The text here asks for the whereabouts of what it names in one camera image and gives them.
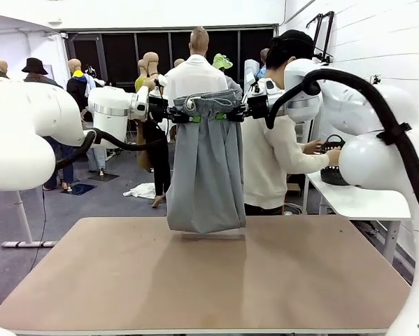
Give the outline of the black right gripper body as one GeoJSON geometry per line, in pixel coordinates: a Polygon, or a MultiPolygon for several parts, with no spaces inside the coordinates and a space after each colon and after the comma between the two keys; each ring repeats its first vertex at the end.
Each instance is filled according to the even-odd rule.
{"type": "Polygon", "coordinates": [[[266,118],[269,115],[268,96],[266,94],[247,98],[248,116],[253,119],[266,118]]]}

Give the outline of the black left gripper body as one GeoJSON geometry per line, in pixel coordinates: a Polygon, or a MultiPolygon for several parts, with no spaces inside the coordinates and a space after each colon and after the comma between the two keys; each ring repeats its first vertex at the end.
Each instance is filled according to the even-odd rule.
{"type": "Polygon", "coordinates": [[[148,118],[155,122],[162,122],[166,118],[169,101],[163,97],[149,96],[148,118]]]}

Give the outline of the person's left hand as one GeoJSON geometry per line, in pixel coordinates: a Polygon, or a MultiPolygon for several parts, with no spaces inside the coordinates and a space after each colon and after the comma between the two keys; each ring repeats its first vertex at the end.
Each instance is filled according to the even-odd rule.
{"type": "Polygon", "coordinates": [[[303,145],[303,152],[307,155],[312,155],[320,151],[322,142],[320,140],[310,141],[303,145]]]}

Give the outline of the person's right hand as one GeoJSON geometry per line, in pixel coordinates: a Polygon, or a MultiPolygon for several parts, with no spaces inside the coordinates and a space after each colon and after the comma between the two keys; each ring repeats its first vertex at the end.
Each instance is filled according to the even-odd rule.
{"type": "Polygon", "coordinates": [[[329,158],[329,166],[338,166],[339,165],[339,156],[341,153],[340,147],[335,147],[326,152],[326,155],[329,158]]]}

